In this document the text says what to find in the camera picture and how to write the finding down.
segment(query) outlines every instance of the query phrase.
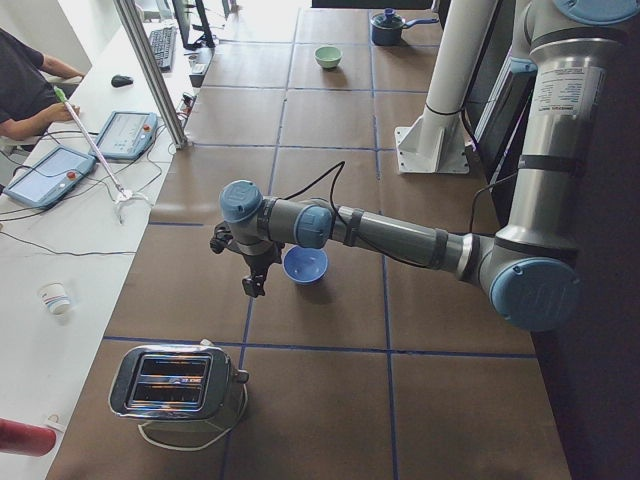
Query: bowl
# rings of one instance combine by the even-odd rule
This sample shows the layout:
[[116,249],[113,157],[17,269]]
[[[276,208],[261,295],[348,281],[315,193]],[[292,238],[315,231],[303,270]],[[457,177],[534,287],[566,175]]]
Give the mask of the bowl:
[[298,245],[291,248],[282,260],[284,273],[298,285],[317,282],[325,274],[328,266],[329,259],[324,250]]
[[322,68],[336,68],[342,59],[342,52],[337,47],[324,46],[316,49],[316,62]]

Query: saucepan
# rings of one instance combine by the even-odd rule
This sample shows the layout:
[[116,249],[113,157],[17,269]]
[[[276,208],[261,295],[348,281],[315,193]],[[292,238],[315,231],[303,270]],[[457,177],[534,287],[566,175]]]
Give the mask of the saucepan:
[[375,15],[371,19],[371,40],[376,45],[390,46],[400,43],[402,38],[402,30],[411,28],[414,25],[437,23],[437,18],[419,18],[405,21],[400,15],[396,14],[394,8],[385,8],[383,13]]

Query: green bowl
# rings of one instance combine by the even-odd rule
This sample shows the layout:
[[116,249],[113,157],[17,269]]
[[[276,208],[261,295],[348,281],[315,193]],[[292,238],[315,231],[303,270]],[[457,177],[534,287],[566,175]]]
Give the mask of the green bowl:
[[342,52],[337,47],[325,46],[316,50],[316,62],[322,68],[336,68],[342,59]]

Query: blue bowl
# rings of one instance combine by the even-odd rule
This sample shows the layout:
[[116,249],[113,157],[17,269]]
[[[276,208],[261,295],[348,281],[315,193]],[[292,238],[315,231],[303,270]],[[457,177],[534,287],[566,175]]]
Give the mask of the blue bowl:
[[329,266],[329,259],[324,250],[296,245],[285,254],[282,266],[287,277],[298,285],[309,285],[322,278]]

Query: green tip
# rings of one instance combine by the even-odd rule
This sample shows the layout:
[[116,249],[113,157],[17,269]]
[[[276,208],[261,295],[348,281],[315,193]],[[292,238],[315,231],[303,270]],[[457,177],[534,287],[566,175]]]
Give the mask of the green tip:
[[58,97],[58,100],[60,100],[62,103],[67,101],[67,96],[64,94],[61,88],[53,87],[53,91],[56,92],[56,97]]

